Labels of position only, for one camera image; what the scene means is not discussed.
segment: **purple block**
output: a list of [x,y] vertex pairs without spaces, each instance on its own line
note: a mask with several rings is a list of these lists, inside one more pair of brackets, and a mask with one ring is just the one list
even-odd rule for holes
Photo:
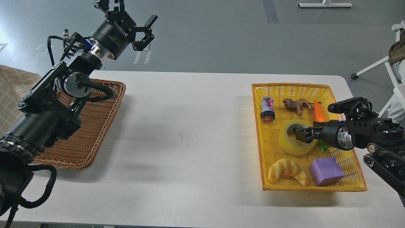
[[316,186],[336,184],[345,176],[335,157],[315,159],[309,166],[309,170]]

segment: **yellow plastic basket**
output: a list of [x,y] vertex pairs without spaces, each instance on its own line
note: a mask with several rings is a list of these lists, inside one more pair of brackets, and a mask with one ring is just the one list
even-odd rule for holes
[[[343,120],[342,115],[329,113],[327,107],[336,100],[327,85],[301,84],[301,83],[267,83],[252,84],[253,105],[256,123],[256,136],[259,157],[260,179],[263,190],[286,190],[286,191],[366,191],[366,182],[360,168],[359,161],[354,149],[342,151],[329,147],[329,153],[323,153],[314,148],[303,157],[294,157],[285,153],[278,145],[278,134],[282,125],[291,119],[301,119],[312,126],[314,115],[312,110],[302,109],[302,116],[287,110],[283,99],[298,100],[305,98],[310,103],[314,100],[321,102],[321,107],[328,120]],[[260,100],[263,97],[271,97],[274,100],[275,119],[269,123],[262,123],[260,119]],[[309,166],[314,159],[335,156],[336,161],[342,168],[345,177],[337,184],[326,187],[317,187],[309,171]],[[277,160],[287,158],[301,164],[309,175],[309,186],[303,187],[295,179],[281,178],[278,183],[270,183],[267,180],[269,168]]]

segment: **chair caster wheel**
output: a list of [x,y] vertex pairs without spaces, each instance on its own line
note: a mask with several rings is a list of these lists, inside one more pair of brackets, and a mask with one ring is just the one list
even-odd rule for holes
[[357,76],[356,73],[353,73],[350,77],[351,77],[352,79],[358,79],[358,76]]

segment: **table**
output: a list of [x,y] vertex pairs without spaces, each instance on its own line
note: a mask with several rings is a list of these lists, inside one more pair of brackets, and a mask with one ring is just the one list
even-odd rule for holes
[[[251,84],[342,77],[95,71],[126,93],[89,168],[58,170],[53,192],[15,221],[175,227],[403,227],[398,194],[363,162],[365,192],[262,191]],[[356,149],[360,161],[366,150]],[[49,174],[23,193],[42,195]],[[6,220],[8,214],[0,217]]]

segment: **croissant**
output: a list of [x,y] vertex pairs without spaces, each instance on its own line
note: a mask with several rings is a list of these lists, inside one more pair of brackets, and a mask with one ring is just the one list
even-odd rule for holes
[[269,169],[267,179],[270,183],[275,183],[280,176],[293,176],[302,186],[309,185],[309,176],[302,165],[288,159],[280,159]]

